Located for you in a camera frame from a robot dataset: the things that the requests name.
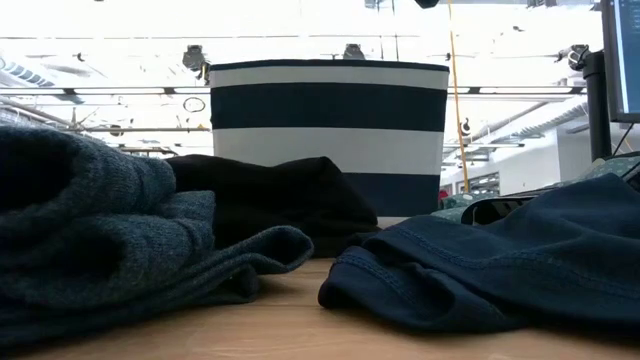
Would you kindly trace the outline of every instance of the computer monitor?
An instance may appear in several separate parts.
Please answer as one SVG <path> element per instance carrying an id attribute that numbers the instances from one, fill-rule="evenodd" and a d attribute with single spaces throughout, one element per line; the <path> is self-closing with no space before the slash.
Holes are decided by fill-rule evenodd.
<path id="1" fill-rule="evenodd" d="M 640 0 L 601 0 L 609 116 L 640 122 Z"/>

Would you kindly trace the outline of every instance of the wooden table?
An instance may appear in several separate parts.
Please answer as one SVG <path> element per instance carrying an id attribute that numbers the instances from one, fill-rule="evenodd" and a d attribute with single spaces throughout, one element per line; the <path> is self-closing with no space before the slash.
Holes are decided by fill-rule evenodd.
<path id="1" fill-rule="evenodd" d="M 23 359 L 640 359 L 640 347 L 523 330 L 496 335 L 409 334 L 362 314 L 328 311 L 316 300 L 330 261 L 265 278 L 253 304 L 184 311 L 112 330 Z"/>

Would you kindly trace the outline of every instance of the folded sweater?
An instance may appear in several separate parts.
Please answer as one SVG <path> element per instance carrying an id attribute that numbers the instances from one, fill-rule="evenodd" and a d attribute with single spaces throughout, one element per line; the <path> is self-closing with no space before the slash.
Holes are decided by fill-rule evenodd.
<path id="1" fill-rule="evenodd" d="M 328 158 L 274 167 L 204 155 L 170 158 L 178 191 L 216 193 L 216 245 L 226 247 L 277 225 L 302 230 L 314 257 L 335 257 L 356 233 L 380 230 L 374 210 Z"/>
<path id="2" fill-rule="evenodd" d="M 638 219 L 640 193 L 611 174 L 544 193 L 486 226 L 415 217 L 345 251 L 319 301 L 425 331 L 637 331 Z"/>
<path id="3" fill-rule="evenodd" d="M 164 161 L 8 127 L 0 154 L 0 348 L 248 302 L 313 251 L 290 227 L 216 250 L 214 194 L 176 194 Z"/>

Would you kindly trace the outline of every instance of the striped storage bin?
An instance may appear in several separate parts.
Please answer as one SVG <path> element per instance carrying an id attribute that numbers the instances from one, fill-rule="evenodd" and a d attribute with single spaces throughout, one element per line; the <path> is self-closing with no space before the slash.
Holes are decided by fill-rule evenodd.
<path id="1" fill-rule="evenodd" d="M 449 69 L 360 60 L 212 66 L 216 156 L 327 156 L 381 217 L 437 208 Z"/>

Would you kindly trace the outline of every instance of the ceiling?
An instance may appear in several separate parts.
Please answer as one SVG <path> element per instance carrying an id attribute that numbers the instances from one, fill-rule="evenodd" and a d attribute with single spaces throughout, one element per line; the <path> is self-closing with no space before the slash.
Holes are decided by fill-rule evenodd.
<path id="1" fill-rule="evenodd" d="M 557 53 L 572 44 L 602 48 L 600 13 L 590 11 L 589 0 L 552 8 L 486 2 L 453 6 L 460 86 L 550 86 L 562 79 L 571 85 L 581 76 L 566 61 L 556 62 Z M 413 0 L 387 0 L 380 9 L 366 8 L 364 0 L 22 0 L 3 12 L 0 56 L 46 76 L 55 87 L 202 86 L 182 64 L 183 52 L 194 44 L 203 46 L 211 63 L 330 59 L 345 44 L 357 43 L 371 60 L 451 65 L 447 6 L 421 10 Z M 2 86 L 36 85 L 0 72 Z M 90 128 L 208 127 L 208 108 L 190 113 L 183 107 L 194 96 L 208 104 L 206 94 L 83 95 L 83 104 L 52 96 L 12 99 L 84 120 Z M 453 105 L 445 141 L 457 139 Z M 472 129 L 481 129 L 532 105 L 463 100 L 460 114 Z M 210 134 L 193 132 L 94 135 L 128 146 L 179 143 L 180 153 L 209 152 L 212 141 Z"/>

